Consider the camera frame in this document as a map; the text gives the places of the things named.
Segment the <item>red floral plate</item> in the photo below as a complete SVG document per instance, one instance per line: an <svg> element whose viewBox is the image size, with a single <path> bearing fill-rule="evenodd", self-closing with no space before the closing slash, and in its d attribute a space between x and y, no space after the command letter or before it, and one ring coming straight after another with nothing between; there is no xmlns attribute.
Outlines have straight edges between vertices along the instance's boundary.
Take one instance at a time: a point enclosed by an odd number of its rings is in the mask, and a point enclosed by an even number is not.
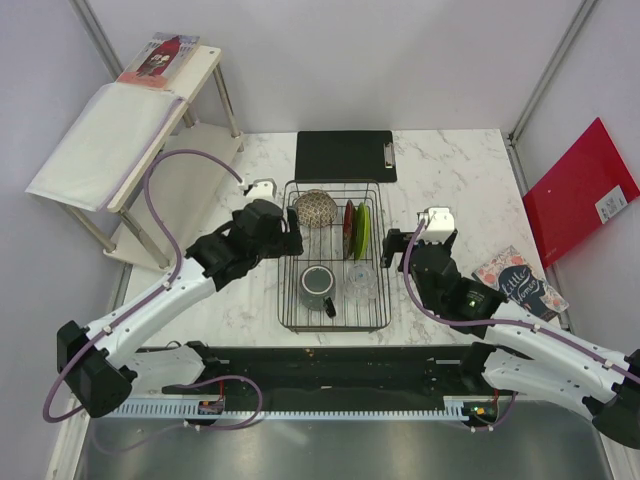
<svg viewBox="0 0 640 480"><path fill-rule="evenodd" d="M343 215L343 259L348 260L352 255L353 224L356 209L351 200L348 200Z"/></svg>

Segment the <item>dark wire dish rack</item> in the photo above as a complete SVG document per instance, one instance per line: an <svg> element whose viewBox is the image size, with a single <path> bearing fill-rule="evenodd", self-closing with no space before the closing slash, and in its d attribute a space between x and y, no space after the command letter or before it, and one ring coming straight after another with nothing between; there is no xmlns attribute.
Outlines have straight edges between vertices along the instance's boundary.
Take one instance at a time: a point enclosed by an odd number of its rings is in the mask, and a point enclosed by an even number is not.
<svg viewBox="0 0 640 480"><path fill-rule="evenodd" d="M380 266L382 242L386 233L382 195L377 182L360 183L300 183L290 181L284 189L284 207L294 207L294 202L309 190L323 190L335 201L338 212L335 220L322 228L300 225L303 253L284 257L278 261L279 321L294 332L373 332L390 323L389 270ZM348 200L355 206L352 255L343 259L343 215ZM370 237L365 258L354 259L356 215L361 202L370 212ZM356 263L370 265L377 276L377 297L370 301L347 301L345 277L348 268ZM328 267L336 279L334 305L336 317L329 318L323 312L304 307L298 295L301 273L311 265Z"/></svg>

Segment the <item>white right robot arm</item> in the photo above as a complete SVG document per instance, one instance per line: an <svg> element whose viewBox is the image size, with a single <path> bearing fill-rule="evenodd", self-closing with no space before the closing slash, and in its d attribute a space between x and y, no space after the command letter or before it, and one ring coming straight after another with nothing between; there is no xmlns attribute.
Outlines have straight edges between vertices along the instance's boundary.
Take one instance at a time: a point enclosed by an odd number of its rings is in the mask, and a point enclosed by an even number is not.
<svg viewBox="0 0 640 480"><path fill-rule="evenodd" d="M532 395L589 420L609 439L639 447L639 354L624 354L549 325L504 294L460 274L454 234L438 243L391 229L380 264L398 268L409 298L429 319L475 337L458 368L467 392L487 387Z"/></svg>

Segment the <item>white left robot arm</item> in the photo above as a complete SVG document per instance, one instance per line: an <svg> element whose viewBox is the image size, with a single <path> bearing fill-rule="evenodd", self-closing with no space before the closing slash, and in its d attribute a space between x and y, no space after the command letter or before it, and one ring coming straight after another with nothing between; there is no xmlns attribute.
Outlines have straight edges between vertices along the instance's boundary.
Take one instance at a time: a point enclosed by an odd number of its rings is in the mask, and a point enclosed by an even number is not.
<svg viewBox="0 0 640 480"><path fill-rule="evenodd" d="M116 410L131 394L137 372L127 363L157 331L185 310L240 279L264 259L303 252L295 208L256 199L199 237L175 267L128 305L82 327L56 334L56 386L66 384L90 417Z"/></svg>

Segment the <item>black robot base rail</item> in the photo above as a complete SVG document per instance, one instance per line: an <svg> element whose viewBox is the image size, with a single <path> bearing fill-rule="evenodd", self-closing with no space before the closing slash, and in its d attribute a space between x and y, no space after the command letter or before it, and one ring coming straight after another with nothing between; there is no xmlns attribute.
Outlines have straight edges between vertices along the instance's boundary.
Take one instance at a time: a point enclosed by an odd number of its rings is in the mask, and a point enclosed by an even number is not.
<svg viewBox="0 0 640 480"><path fill-rule="evenodd" d="M475 346L209 347L190 344L204 364L164 394L222 394L232 407L373 410L440 408L447 396L492 399L497 390L465 373Z"/></svg>

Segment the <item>dark green mug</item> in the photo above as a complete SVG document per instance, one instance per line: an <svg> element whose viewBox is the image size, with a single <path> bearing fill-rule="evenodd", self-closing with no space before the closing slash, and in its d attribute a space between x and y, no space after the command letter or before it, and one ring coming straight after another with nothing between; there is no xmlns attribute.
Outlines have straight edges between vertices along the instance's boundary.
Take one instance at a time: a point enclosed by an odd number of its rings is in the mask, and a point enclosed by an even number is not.
<svg viewBox="0 0 640 480"><path fill-rule="evenodd" d="M335 294L336 279L328 267L311 265L301 273L299 300L310 311L323 312L329 318L335 318Z"/></svg>

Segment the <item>clear glass tumbler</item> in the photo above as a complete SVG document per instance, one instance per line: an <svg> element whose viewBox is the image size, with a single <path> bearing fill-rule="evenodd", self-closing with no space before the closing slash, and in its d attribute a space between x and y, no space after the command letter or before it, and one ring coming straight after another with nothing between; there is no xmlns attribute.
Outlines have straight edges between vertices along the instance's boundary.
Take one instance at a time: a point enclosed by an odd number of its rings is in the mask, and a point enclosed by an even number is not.
<svg viewBox="0 0 640 480"><path fill-rule="evenodd" d="M377 276L373 268L364 263L351 265L345 277L347 301L370 301L377 297Z"/></svg>

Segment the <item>lime green plate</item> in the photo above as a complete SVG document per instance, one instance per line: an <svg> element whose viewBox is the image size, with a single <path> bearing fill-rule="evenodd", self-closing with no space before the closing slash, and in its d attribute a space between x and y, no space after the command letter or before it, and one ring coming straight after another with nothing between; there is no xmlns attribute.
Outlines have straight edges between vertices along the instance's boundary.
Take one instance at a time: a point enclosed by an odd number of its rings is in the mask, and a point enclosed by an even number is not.
<svg viewBox="0 0 640 480"><path fill-rule="evenodd" d="M368 206L361 202L357 209L356 215L356 233L354 243L354 259L362 260L365 258L368 249L370 237L370 212Z"/></svg>

